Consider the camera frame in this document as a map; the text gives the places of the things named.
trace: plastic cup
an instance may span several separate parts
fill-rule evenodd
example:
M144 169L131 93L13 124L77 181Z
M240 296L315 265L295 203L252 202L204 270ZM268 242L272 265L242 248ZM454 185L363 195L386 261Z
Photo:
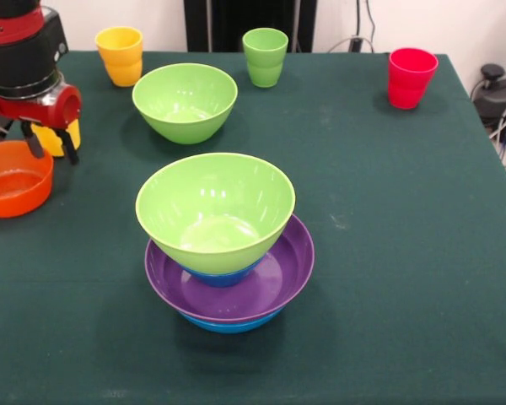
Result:
M402 110L417 107L428 89L439 60L417 48L401 48L390 54L388 99Z
M110 80L118 87L133 86L143 72L143 33L132 27L111 27L95 37Z
M47 127L40 127L39 125L31 124L32 131L40 141L41 147L49 151L49 153L56 157L61 158L64 155L64 151L62 149L62 140L55 134L55 132ZM73 147L75 150L81 144L81 135L78 125L78 120L72 121L71 124L67 127L67 131L69 132L69 136L73 142Z
M251 82L262 88L275 86L287 54L287 35L273 28L256 28L242 37Z

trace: green tablecloth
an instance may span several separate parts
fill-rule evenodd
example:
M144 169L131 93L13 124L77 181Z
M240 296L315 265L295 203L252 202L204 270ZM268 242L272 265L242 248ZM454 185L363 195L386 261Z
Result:
M0 403L506 403L506 173L447 57L415 111L391 108L386 55L288 55L276 88L240 54L205 62L240 94L196 146L152 132L96 53L61 61L83 94L80 164L45 206L0 220ZM151 289L138 188L191 154L281 167L314 275L263 328L194 327Z

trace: purple bowl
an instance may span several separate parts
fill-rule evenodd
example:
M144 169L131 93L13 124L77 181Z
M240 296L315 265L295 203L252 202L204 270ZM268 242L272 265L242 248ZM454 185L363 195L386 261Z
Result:
M211 287L195 279L152 241L144 260L149 282L167 304L219 323L254 321L283 308L307 284L314 262L311 235L295 215L250 275L233 287Z

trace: bowl rim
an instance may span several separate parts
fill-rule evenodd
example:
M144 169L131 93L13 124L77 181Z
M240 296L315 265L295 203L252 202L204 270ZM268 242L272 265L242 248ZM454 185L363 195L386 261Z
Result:
M153 115L148 114L147 112L144 112L144 110L139 107L139 105L138 105L138 103L137 103L137 101L135 99L135 94L137 93L137 86L139 86L140 83L145 78L148 78L149 76L154 75L154 74L156 74L156 73L158 73L158 72L160 72L162 70L170 70L170 69L173 69L173 68L180 68L180 67L184 67L184 66L195 66L195 67L200 67L200 68L209 68L209 69L214 70L214 71L216 71L218 73L221 73L223 76L226 76L227 78L229 78L230 79L230 83L233 85L233 89L234 89L233 99L218 114L214 114L213 116L209 116L207 118L201 118L201 119L198 119L198 120L195 120L195 121L188 121L188 122L168 121L168 120L163 120L161 118L157 118L157 117L155 117ZM150 118L152 120L155 120L157 122L165 122L165 123L174 124L174 125L191 125L191 124L195 124L195 123L198 123L198 122L206 122L206 121L209 121L209 120L213 120L213 119L215 119L215 118L217 118L217 117L225 114L230 108L232 108L232 106L236 102L237 98L238 98L238 85L236 84L236 81L233 79L233 77L230 74L228 74L227 72L225 72L224 70L222 70L222 69L220 69L218 67L207 65L205 63L194 63L194 62L171 63L169 65L165 65L165 66L162 66L162 67L157 67L154 70L151 70L150 72L148 72L145 75L143 75L135 83L135 85L133 86L133 91L132 91L133 104L135 105L135 108L137 108L137 110L141 114L143 114L144 116L147 116L148 118Z
M167 171L169 168L173 167L173 166L176 166L178 164L181 164L185 161L188 161L188 160L194 160L194 159L205 159L206 157L209 157L209 156L233 156L233 157L239 157L239 158L242 158L242 159L247 159L247 160L254 160L256 162L259 162L259 163L262 163L264 165L267 165L269 167L272 167L277 173L279 173L279 175L285 180L285 183L287 184L290 192L291 192L291 198L292 198L292 202L291 202L291 207L290 209L288 210L288 213L285 215L285 217L282 219L282 221L280 221L277 226L274 227L274 229L269 232L267 235L263 236L262 238L258 239L258 240L255 240L254 242L251 242L251 243L248 243L247 245L244 245L244 246L241 246L241 247L237 247L235 249L230 249L230 250L227 250L227 251L195 251L195 250L191 250L191 249L184 249L180 246L177 246L177 245L174 245L174 244L171 244L171 243L168 243L168 242L162 242L160 238L155 238L153 235L152 235L152 232L148 231L148 226L145 224L145 222L143 221L142 217L141 217L141 214L140 214L140 200L141 200L141 196L144 192L144 190L148 187L148 184L151 182L151 180L158 176L159 174L163 173L164 171ZM174 162L172 163L169 163L168 165L162 167L161 169L157 170L155 173L153 173L144 183L143 185L141 186L141 188L139 189L138 193L137 193L137 198L135 199L135 214L137 215L137 221L139 222L139 224L141 225L141 227L144 229L144 231L148 234L148 236L150 237L150 239L153 239L154 241L157 241L158 243L162 243L163 245L165 246L168 246L170 249L173 249L175 251L179 251L179 252L182 252L182 253L187 253L187 254L192 254L192 255L203 255L203 256L215 256L215 255L221 255L221 254L229 254L229 253L235 253L235 252L238 252L238 251L243 251L245 249L249 249L251 248L252 246L256 246L256 245L260 245L260 243L270 239L271 237L273 237L277 232L280 231L280 229L283 227L285 227L286 223L290 220L290 218L293 216L293 212L294 212L294 208L296 207L296 191L294 190L294 186L293 186L293 183L290 181L290 179L288 178L288 176L281 170L279 169L277 166L275 166L273 163L270 163L264 159L261 159L261 158L257 158L256 156L252 156L252 155L249 155L249 154L240 154L240 153L235 153L235 152L208 152L208 153L205 153L205 154L194 154L192 156L188 156L186 158L183 158L183 159L178 159L178 160L175 160Z
M26 145L26 142L23 140L20 140L20 139L0 141L0 149L1 149L0 154L6 154L9 150L12 150L11 148L16 149L16 148L21 147L22 145ZM9 195L0 196L0 202L11 201L15 198L22 197L22 196L28 194L29 192L34 191L35 189L41 187L41 185L43 183L46 183L48 181L49 177L51 177L53 175L54 159L52 158L52 156L48 150L46 150L45 148L42 148L42 149L43 149L43 160L44 160L44 163L47 164L47 166L46 166L45 174L41 177L40 181L35 183L32 187L23 190L19 194L14 194L12 196L9 196Z
M148 270L148 265L147 265L147 263L148 263L148 253L150 252L150 246L155 246L156 249L159 249L158 246L155 244L155 242L153 240L148 240L148 243L146 245L146 249L144 251L144 272L145 272L145 274L146 274L146 276L148 278L148 282L152 286L153 291L155 291L155 293L163 301L165 301L168 305L170 305L172 308L174 308L175 310L177 310L179 312L182 312L182 313L185 313L185 314L187 314L189 316L192 316L192 317L194 317L196 319L200 319L200 320L204 320L204 321L208 321L208 322L216 322L216 323L221 322L221 323L225 323L225 324L229 324L229 323L232 324L232 323L239 323L239 322L248 322L248 321L257 320L257 319L262 318L264 316L268 316L268 315L270 315L271 313L273 313L275 311L282 310L285 306L287 306L291 301L293 301L305 289L305 286L311 280L311 277L313 275L313 268L315 267L315 243L313 242L313 237L311 236L310 230L307 228L307 226L305 226L304 222L298 217L298 215L296 215L295 213L293 213L291 215L291 217L293 218L293 220L296 220L298 222L300 229L305 233L305 235L306 235L306 237L307 237L307 239L308 239L308 241L310 243L311 264L306 268L306 275L305 275L304 281L300 285L296 285L295 284L294 291L285 300L283 300L282 302L280 302L277 305L274 305L271 308L268 308L268 309L264 310L263 312L255 314L253 316L242 316L240 318L226 318L226 319L224 319L224 321L222 321L221 319L214 318L214 317L211 317L211 316L199 315L199 314L190 312L190 311L188 311L188 310L180 307L175 302L173 302L169 297L165 296L165 294L162 294L156 288L156 286L155 286L152 278L150 277L149 270Z

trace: black device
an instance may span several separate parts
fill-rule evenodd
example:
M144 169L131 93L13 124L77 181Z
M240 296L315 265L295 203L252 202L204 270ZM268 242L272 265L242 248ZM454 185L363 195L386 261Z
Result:
M483 65L481 72L483 81L472 91L471 98L484 127L494 131L506 110L506 72L494 63ZM500 132L500 140L506 143L506 128Z

